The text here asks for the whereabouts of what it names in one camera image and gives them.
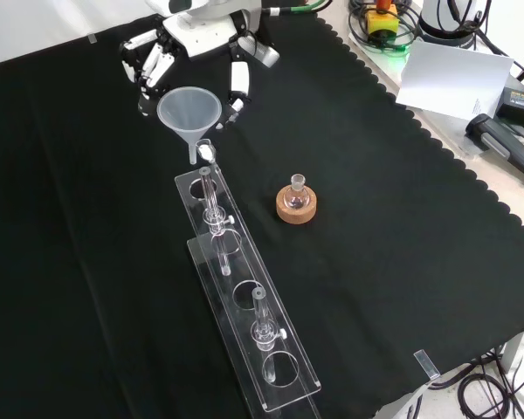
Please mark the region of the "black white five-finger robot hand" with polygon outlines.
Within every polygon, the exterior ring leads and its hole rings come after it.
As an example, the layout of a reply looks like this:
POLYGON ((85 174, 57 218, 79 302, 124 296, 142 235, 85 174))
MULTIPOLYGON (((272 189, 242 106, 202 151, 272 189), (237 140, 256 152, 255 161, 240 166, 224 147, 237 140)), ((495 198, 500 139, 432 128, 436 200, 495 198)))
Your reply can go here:
POLYGON ((242 10, 214 20, 180 13, 158 17, 154 29, 121 43, 123 67, 140 91, 140 113, 151 115, 159 99, 170 90, 169 73, 180 57, 192 60, 228 51, 231 59, 228 103, 216 129, 234 123, 250 101, 250 67, 239 46, 239 40, 248 34, 248 20, 242 10))

